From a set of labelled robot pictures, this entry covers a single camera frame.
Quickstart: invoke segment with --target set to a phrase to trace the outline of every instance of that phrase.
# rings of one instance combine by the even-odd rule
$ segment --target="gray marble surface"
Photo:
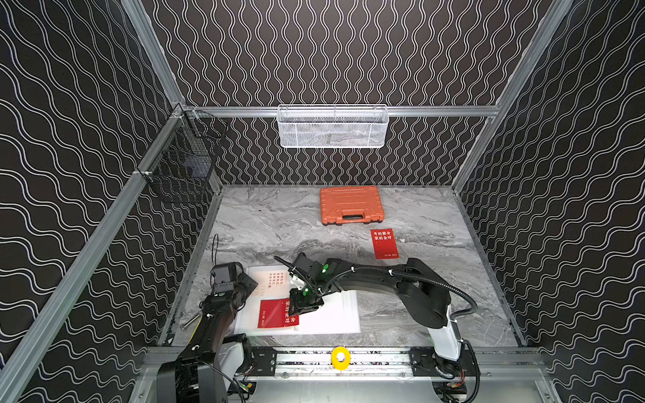
[[[517,346],[495,290],[479,259],[452,192],[444,188],[380,188],[382,224],[323,226],[319,188],[226,188],[199,271],[178,323],[188,322],[208,293],[211,244],[219,234],[218,262],[244,267],[275,264],[274,255],[292,260],[303,251],[324,262],[340,257],[363,264],[392,265],[417,257],[450,284],[469,293],[479,312],[459,319],[462,336],[473,346]],[[377,260],[371,229],[392,228],[399,259]],[[426,329],[393,295],[358,291],[361,333],[252,337],[256,345],[431,346]],[[453,295],[453,306],[467,303]],[[194,326],[178,331],[173,344],[186,344]]]

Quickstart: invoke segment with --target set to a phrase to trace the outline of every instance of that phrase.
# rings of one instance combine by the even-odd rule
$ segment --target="wavy pattern wallpaper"
[[[491,105],[550,0],[143,0],[196,106]]]
[[[645,400],[645,1],[577,0],[462,199],[567,403]]]
[[[198,130],[214,133],[199,114]],[[450,186],[484,125],[483,117],[392,118],[385,146],[283,148],[275,119],[230,122],[215,170],[225,184]]]
[[[119,1],[0,14],[2,368],[171,108]]]
[[[146,188],[20,402],[127,402],[156,345],[208,203],[163,204]]]

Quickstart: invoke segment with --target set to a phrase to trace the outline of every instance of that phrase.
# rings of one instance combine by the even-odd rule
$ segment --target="red booklet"
[[[399,250],[394,239],[394,231],[372,230],[372,243],[374,243],[374,254],[376,259],[398,259]]]
[[[264,299],[260,301],[260,315],[257,319],[258,328],[286,328],[297,326],[299,316],[289,317],[289,298]]]

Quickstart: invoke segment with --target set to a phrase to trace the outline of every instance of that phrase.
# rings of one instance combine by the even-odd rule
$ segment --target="yellow knob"
[[[343,361],[338,361],[338,354],[340,353],[342,353],[345,356],[345,359]],[[334,368],[338,369],[339,371],[344,371],[347,369],[348,366],[350,366],[351,358],[352,358],[352,355],[345,347],[336,347],[332,351],[332,365]]]

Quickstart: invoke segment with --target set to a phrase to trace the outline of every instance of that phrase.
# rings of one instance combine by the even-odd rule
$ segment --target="white sheet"
[[[270,335],[327,335],[336,333],[360,333],[358,300],[356,291],[344,291],[323,297],[324,305],[315,312],[300,315],[298,326],[288,328],[260,329],[257,320],[260,314],[260,301],[263,299],[281,299],[289,297],[289,290],[294,288],[290,281],[273,284],[268,287],[269,275],[283,274],[283,278],[291,279],[286,267],[282,264],[275,266],[252,266],[246,273],[257,281],[258,286],[246,300],[246,305],[235,319],[235,334],[246,333],[248,336]]]

